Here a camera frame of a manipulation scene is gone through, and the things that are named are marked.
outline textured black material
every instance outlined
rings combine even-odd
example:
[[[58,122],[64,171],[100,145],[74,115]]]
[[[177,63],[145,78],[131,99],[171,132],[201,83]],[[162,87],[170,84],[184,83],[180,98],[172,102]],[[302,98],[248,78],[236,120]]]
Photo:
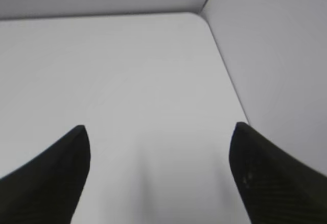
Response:
[[[0,180],[0,224],[70,223],[89,164],[87,132],[76,126]]]
[[[236,125],[229,163],[253,224],[327,223],[327,178],[245,123]]]

